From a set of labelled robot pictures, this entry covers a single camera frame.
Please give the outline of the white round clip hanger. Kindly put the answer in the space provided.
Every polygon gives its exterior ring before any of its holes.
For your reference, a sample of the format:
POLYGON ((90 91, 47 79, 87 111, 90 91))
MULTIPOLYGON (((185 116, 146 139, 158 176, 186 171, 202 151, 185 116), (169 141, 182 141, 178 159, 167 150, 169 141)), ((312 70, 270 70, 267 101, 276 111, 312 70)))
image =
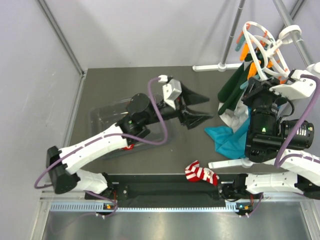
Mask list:
POLYGON ((283 57, 280 47, 293 43, 291 34, 301 33, 298 25, 285 27, 278 37, 274 37, 269 30, 254 21, 247 21, 242 27, 241 34, 237 40, 236 50, 243 48, 240 60, 244 61, 247 54, 251 54, 254 65, 250 67, 252 77, 264 81, 268 76, 275 77, 284 82, 289 76, 290 69, 283 57))

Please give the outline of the red striped santa sock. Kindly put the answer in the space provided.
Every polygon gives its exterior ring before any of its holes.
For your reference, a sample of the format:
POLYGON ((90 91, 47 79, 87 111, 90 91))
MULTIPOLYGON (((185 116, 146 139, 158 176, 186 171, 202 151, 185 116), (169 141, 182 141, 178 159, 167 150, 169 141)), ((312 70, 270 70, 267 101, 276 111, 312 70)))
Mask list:
POLYGON ((201 167, 198 160, 189 164, 185 169, 185 177, 191 183, 200 181, 207 182, 215 187, 218 186, 219 176, 207 167, 201 167))

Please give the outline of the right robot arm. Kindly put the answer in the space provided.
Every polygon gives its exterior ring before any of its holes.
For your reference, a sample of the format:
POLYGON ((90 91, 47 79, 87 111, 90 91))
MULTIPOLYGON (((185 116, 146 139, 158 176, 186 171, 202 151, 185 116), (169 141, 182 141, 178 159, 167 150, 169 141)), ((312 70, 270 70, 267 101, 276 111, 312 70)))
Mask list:
POLYGON ((320 159, 307 153, 314 140, 315 128, 305 116, 286 120, 279 108, 289 104, 294 94, 277 92, 283 88, 278 79, 259 81, 251 77, 242 98, 250 108, 244 155, 253 164, 274 165, 282 173, 240 173, 231 183, 220 184, 220 195, 226 200, 257 198, 264 192, 292 192, 307 198, 320 198, 320 159))

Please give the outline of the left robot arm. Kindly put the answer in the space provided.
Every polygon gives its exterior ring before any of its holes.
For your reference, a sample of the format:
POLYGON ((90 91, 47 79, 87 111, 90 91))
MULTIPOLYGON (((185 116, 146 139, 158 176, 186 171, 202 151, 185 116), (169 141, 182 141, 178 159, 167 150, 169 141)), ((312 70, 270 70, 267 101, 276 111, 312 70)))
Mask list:
POLYGON ((167 142, 166 121, 178 119, 189 130, 213 118, 190 106, 208 102, 209 97, 196 93, 179 80, 165 80, 163 99, 156 102, 152 91, 135 94, 126 106, 126 114, 107 129, 75 145, 53 146, 47 150, 46 167, 55 194, 72 190, 89 191, 109 198, 114 191, 106 173, 92 173, 82 168, 113 151, 138 142, 162 145, 167 142))

